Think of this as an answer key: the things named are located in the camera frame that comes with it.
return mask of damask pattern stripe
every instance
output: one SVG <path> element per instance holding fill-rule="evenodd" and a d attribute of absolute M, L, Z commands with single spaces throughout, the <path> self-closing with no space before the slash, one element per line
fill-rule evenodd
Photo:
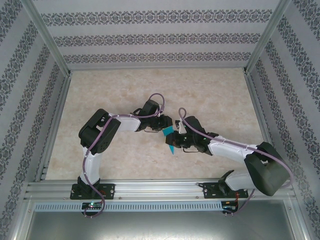
<path fill-rule="evenodd" d="M 316 205 L 315 198 L 312 196 L 312 190 L 310 189 L 310 184 L 307 181 L 307 177 L 305 175 L 304 169 L 301 167 L 301 163 L 299 161 L 299 156 L 296 152 L 295 145 L 292 142 L 290 132 L 288 131 L 288 127 L 284 120 L 284 116 L 279 107 L 279 103 L 276 99 L 275 92 L 273 91 L 269 77 L 267 75 L 266 69 L 261 59 L 257 61 L 255 67 L 260 76 L 259 80 L 262 82 L 262 86 L 267 96 L 268 103 L 271 107 L 274 120 L 276 122 L 282 143 L 284 145 L 284 149 L 288 156 L 290 168 L 294 176 L 296 177 L 298 188 L 301 191 L 300 194 L 302 196 L 303 203 L 306 207 L 306 211 L 308 212 L 309 219 L 312 221 L 316 236 L 320 238 L 320 213 L 318 211 L 319 208 Z M 254 85 L 255 91 L 257 92 L 257 88 L 254 81 L 253 81 L 253 85 Z"/>
<path fill-rule="evenodd" d="M 3 175 L 7 170 L 7 165 L 9 164 L 9 160 L 14 151 L 14 146 L 17 143 L 19 134 L 26 120 L 27 113 L 34 98 L 38 83 L 45 69 L 49 55 L 50 51 L 45 45 L 39 54 L 39 57 L 35 63 L 35 67 L 28 80 L 27 86 L 23 91 L 18 109 L 17 111 L 15 111 L 14 118 L 12 119 L 9 130 L 7 131 L 8 134 L 4 137 L 4 143 L 0 148 L 0 180 L 3 179 Z"/>
<path fill-rule="evenodd" d="M 297 34 L 293 31 L 286 17 L 280 20 L 277 28 L 320 111 L 319 74 L 309 60 L 307 53 L 297 38 Z"/>
<path fill-rule="evenodd" d="M 47 26 L 174 23 L 266 23 L 271 9 L 67 12 L 41 14 Z"/>
<path fill-rule="evenodd" d="M 13 181 L 13 185 L 10 190 L 10 195 L 8 196 L 8 201 L 4 205 L 4 211 L 2 212 L 2 218 L 0 219 L 0 239 L 6 239 L 6 235 L 9 230 L 9 226 L 11 225 L 11 222 L 13 220 L 15 209 L 17 207 L 17 203 L 19 200 L 19 196 L 21 194 L 21 189 L 23 186 L 23 182 L 26 179 L 26 175 L 28 173 L 28 168 L 30 165 L 30 161 L 32 159 L 32 156 L 34 154 L 35 146 L 37 144 L 37 140 L 40 134 L 40 130 L 42 127 L 42 124 L 44 122 L 46 112 L 50 103 L 50 99 L 52 96 L 52 93 L 55 88 L 55 84 L 57 81 L 57 77 L 59 75 L 59 66 L 56 63 L 53 66 L 52 72 L 50 74 L 50 78 L 48 80 L 47 86 L 45 88 L 44 94 L 41 99 L 41 103 L 39 106 L 39 109 L 37 111 L 33 126 L 31 128 L 30 135 L 27 140 L 26 147 L 24 148 L 24 154 L 22 155 L 22 158 L 20 160 L 19 168 L 17 173 L 15 174 L 15 180 Z M 57 108 L 58 100 L 55 103 L 53 115 L 51 118 L 51 122 L 53 120 L 53 117 L 55 115 L 55 111 Z"/>
<path fill-rule="evenodd" d="M 64 55 L 67 64 L 247 61 L 250 52 L 165 52 Z"/>
<path fill-rule="evenodd" d="M 256 44 L 259 33 L 132 34 L 55 37 L 58 47 L 152 44 Z"/>
<path fill-rule="evenodd" d="M 298 95 L 295 93 L 294 86 L 292 85 L 289 75 L 285 70 L 279 54 L 275 48 L 275 45 L 270 40 L 265 46 L 265 50 L 272 63 L 272 67 L 279 79 L 279 83 L 282 87 L 283 93 L 286 96 L 296 125 L 299 128 L 301 137 L 305 142 L 306 149 L 310 154 L 311 160 L 313 160 L 313 166 L 317 169 L 316 173 L 320 174 L 320 144 L 317 142 L 314 130 L 308 122 L 308 118 L 305 116 L 304 108 L 300 104 Z"/>
<path fill-rule="evenodd" d="M 313 31 L 313 35 L 320 41 L 320 7 L 318 4 L 314 0 L 293 0 L 293 2 Z"/>
<path fill-rule="evenodd" d="M 22 9 L 19 0 L 8 0 L 0 10 L 0 43 L 2 43 Z"/>
<path fill-rule="evenodd" d="M 34 41 L 38 35 L 36 26 L 30 21 L 28 27 L 23 33 L 17 48 L 14 51 L 12 58 L 4 70 L 4 74 L 0 79 L 0 112 L 3 110 L 3 106 L 7 102 L 7 98 L 11 93 L 11 88 L 17 81 L 17 77 L 21 71 L 23 64 L 26 61 L 28 53 L 34 44 Z"/>

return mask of patterned wallpaper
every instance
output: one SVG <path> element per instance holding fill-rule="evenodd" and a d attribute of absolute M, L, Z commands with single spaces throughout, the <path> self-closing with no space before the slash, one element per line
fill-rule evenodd
<path fill-rule="evenodd" d="M 0 0 L 0 240 L 48 138 L 64 76 L 18 0 Z"/>
<path fill-rule="evenodd" d="M 320 239 L 320 7 L 293 0 L 250 73 L 272 143 L 286 156 L 311 239 Z"/>
<path fill-rule="evenodd" d="M 279 0 L 35 0 L 68 67 L 244 67 Z"/>

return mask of beige floor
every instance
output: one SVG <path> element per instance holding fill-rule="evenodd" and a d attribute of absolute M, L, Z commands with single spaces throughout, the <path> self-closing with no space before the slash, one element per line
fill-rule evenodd
<path fill-rule="evenodd" d="M 164 113 L 179 119 L 178 109 L 196 116 L 207 132 L 239 142 L 263 140 L 240 68 L 122 69 L 77 71 L 73 74 L 49 163 L 47 180 L 75 180 L 83 153 L 78 132 L 94 112 L 103 108 L 128 114 L 152 93 L 166 100 Z M 103 153 L 102 179 L 218 178 L 244 165 L 204 153 L 172 155 L 162 132 L 118 132 Z"/>

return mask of enclosure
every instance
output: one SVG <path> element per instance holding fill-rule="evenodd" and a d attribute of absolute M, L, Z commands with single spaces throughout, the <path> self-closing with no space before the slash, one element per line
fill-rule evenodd
<path fill-rule="evenodd" d="M 1 0 L 0 239 L 320 239 L 319 4 Z M 70 199 L 81 127 L 153 93 L 173 122 L 184 107 L 208 132 L 272 144 L 292 186 L 224 216 L 235 199 L 207 199 L 198 183 L 243 164 L 118 132 L 99 170 L 113 199 L 85 219 L 86 201 Z"/>

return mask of blue object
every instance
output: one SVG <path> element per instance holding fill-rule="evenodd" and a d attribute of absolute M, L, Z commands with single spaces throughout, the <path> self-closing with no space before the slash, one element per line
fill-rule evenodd
<path fill-rule="evenodd" d="M 162 132 L 163 132 L 163 135 L 164 135 L 164 136 L 167 136 L 167 135 L 169 135 L 169 134 L 171 134 L 171 133 L 174 132 L 174 127 L 173 127 L 173 126 L 168 126 L 168 127 L 166 127 L 165 129 L 162 129 Z M 171 150 L 171 153 L 174 154 L 174 153 L 175 153 L 175 148 L 174 148 L 174 146 L 169 145 L 169 148 L 170 148 L 170 150 Z"/>

